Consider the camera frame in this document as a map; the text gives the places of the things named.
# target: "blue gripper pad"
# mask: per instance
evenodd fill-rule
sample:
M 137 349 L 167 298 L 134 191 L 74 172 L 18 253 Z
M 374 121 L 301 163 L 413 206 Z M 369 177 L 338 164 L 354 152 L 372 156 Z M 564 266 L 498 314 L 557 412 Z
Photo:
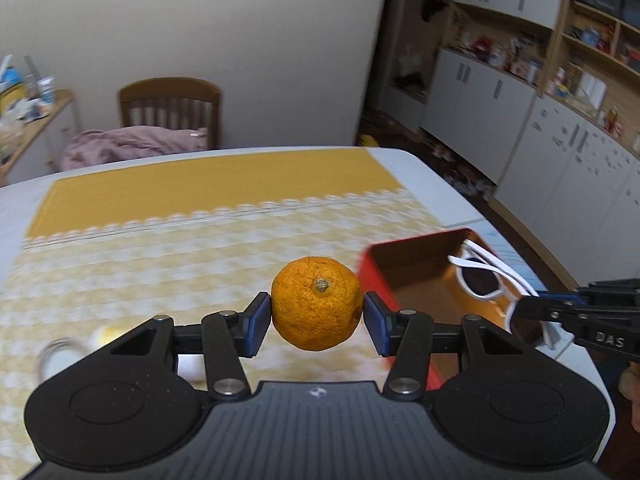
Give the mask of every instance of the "blue gripper pad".
M 395 314 L 375 292 L 364 295 L 362 310 L 364 324 L 378 354 L 382 357 L 396 355 L 402 335 Z
M 271 296 L 260 292 L 239 316 L 234 337 L 236 352 L 239 357 L 254 357 L 271 324 Z

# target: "yellow object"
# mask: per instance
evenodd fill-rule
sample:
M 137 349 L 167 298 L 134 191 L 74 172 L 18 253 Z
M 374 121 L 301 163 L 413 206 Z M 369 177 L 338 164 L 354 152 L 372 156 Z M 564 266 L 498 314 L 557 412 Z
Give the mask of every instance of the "yellow object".
M 174 160 L 61 178 L 42 201 L 27 236 L 167 219 L 176 214 L 190 216 L 241 204 L 399 187 L 361 148 Z
M 107 325 L 96 330 L 92 336 L 92 349 L 102 348 L 112 341 L 116 341 L 120 336 L 125 335 L 133 327 Z
M 27 97 L 27 87 L 24 83 L 18 83 L 0 94 L 0 116 L 3 115 L 9 107 L 20 99 Z
M 366 148 L 379 148 L 380 147 L 380 145 L 378 144 L 376 139 L 374 139 L 373 136 L 370 136 L 369 134 L 359 134 L 358 135 L 358 146 L 364 146 Z
M 327 350 L 346 341 L 361 314 L 358 279 L 331 258 L 307 256 L 290 262 L 271 285 L 273 325 L 302 350 Z

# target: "bottle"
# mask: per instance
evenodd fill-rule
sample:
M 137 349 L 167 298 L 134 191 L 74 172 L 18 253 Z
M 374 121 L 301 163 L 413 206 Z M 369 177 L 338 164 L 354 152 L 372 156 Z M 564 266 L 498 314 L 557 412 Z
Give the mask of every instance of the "bottle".
M 612 134 L 615 127 L 616 121 L 618 120 L 618 108 L 615 106 L 611 107 L 609 113 L 607 114 L 607 131 Z
M 546 92 L 549 94 L 553 94 L 554 90 L 563 85 L 564 84 L 564 77 L 566 75 L 566 72 L 564 71 L 564 68 L 559 67 L 558 71 L 556 72 L 556 75 L 554 76 L 552 81 L 549 81 L 548 86 L 546 87 Z

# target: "white sunglasses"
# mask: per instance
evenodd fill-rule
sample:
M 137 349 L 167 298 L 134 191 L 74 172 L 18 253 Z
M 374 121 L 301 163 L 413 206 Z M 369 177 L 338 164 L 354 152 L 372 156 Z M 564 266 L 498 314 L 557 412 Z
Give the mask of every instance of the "white sunglasses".
M 449 261 L 457 267 L 456 278 L 460 287 L 472 298 L 479 301 L 493 301 L 504 296 L 510 302 L 504 317 L 504 329 L 509 333 L 511 333 L 511 319 L 518 298 L 513 295 L 503 280 L 507 280 L 521 296 L 538 296 L 527 280 L 471 240 L 462 242 L 461 257 L 449 256 Z M 476 272 L 469 272 L 469 269 L 475 269 Z M 485 270 L 492 276 L 489 278 L 490 274 L 485 272 L 479 274 L 477 270 Z M 545 344 L 551 350 L 555 349 L 556 342 L 561 339 L 558 331 L 548 322 L 541 322 L 541 325 Z

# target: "white wall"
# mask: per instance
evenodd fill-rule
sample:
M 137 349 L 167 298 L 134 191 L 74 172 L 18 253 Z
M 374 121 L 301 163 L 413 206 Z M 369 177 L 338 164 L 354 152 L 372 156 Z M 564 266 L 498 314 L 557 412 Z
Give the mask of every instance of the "white wall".
M 224 148 L 351 144 L 383 0 L 0 0 L 0 54 L 31 54 L 113 128 L 116 92 L 166 75 L 224 92 Z

